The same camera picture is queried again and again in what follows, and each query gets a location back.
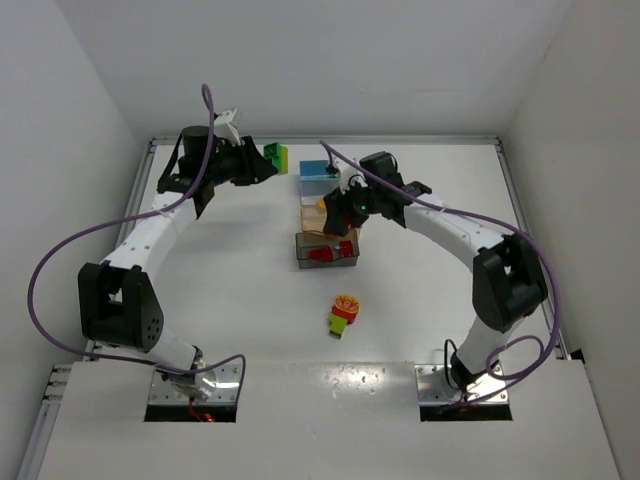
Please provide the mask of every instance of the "orange toy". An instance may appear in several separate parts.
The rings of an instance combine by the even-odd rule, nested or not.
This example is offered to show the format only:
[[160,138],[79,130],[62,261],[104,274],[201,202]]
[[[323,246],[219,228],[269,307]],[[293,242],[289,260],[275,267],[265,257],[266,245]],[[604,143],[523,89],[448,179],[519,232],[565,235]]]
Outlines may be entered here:
[[356,316],[360,312],[360,302],[354,297],[349,295],[340,295],[333,303],[331,313],[338,317],[347,320],[347,323],[352,324],[356,321]]

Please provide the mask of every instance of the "green lego brick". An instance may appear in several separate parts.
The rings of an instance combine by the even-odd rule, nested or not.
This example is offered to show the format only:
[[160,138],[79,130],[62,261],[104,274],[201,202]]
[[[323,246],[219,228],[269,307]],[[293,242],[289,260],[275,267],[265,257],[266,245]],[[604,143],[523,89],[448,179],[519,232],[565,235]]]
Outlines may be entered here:
[[337,315],[334,315],[333,313],[330,313],[329,322],[331,324],[329,327],[329,333],[338,338],[342,338],[342,335],[344,335],[344,331],[347,328],[347,323],[348,323],[347,320]]
[[263,149],[264,158],[278,169],[278,173],[283,175],[289,172],[289,149],[279,143],[270,143]]

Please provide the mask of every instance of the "red object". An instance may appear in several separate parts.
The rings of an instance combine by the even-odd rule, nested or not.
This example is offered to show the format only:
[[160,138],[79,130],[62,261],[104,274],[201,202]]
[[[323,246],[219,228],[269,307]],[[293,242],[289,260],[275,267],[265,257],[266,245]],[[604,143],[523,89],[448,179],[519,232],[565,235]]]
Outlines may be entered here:
[[309,258],[311,260],[317,260],[318,262],[330,262],[333,260],[333,252],[331,251],[331,247],[316,248],[309,252]]
[[344,318],[349,324],[352,324],[353,322],[355,322],[356,315],[357,315],[357,313],[345,312],[344,310],[336,307],[335,305],[331,309],[331,313],[333,313],[334,315],[340,318]]
[[340,242],[340,256],[353,257],[353,242],[350,242],[350,241]]
[[194,408],[193,408],[193,400],[190,400],[190,401],[189,401],[189,414],[190,414],[192,417],[197,418],[199,422],[201,422],[201,421],[202,421],[202,417],[201,417],[201,416],[200,416],[200,415],[199,415],[199,414],[194,410]]

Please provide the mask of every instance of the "small toy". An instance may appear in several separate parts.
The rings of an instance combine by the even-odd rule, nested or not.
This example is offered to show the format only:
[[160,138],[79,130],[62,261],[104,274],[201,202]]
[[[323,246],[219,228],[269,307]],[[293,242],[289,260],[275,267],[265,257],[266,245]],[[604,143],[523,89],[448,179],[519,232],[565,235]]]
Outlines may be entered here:
[[309,250],[309,259],[317,262],[336,262],[343,258],[353,256],[353,242],[348,240],[341,241],[339,246],[330,247],[325,245],[324,247]]
[[289,172],[289,150],[279,143],[270,143],[263,149],[264,158],[278,169],[278,174]]
[[339,295],[329,314],[329,333],[335,337],[342,338],[347,325],[356,321],[356,316],[360,312],[360,302],[349,295]]
[[333,303],[331,313],[347,320],[349,325],[356,321],[356,316],[360,312],[360,302],[349,295],[340,295]]
[[334,337],[342,338],[345,328],[347,328],[348,320],[339,317],[333,313],[329,314],[329,333]]

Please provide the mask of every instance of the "clear plastic container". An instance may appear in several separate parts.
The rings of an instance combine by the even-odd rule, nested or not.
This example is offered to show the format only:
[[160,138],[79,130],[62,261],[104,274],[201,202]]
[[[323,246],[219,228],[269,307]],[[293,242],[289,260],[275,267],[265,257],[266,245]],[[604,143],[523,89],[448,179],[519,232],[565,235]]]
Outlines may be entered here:
[[340,185],[340,180],[334,177],[318,180],[300,179],[300,205],[315,205],[327,193],[331,193]]
[[[350,251],[350,256],[342,256],[345,246],[348,247],[347,250]],[[330,251],[331,259],[320,261],[310,258],[310,256],[313,256],[313,252],[319,251]],[[339,238],[329,238],[311,232],[296,233],[296,258],[298,259],[298,267],[303,270],[308,268],[354,267],[358,263],[359,256],[358,235],[355,231],[350,231],[346,236]]]
[[322,233],[327,221],[327,211],[316,205],[300,207],[300,225],[303,232]]

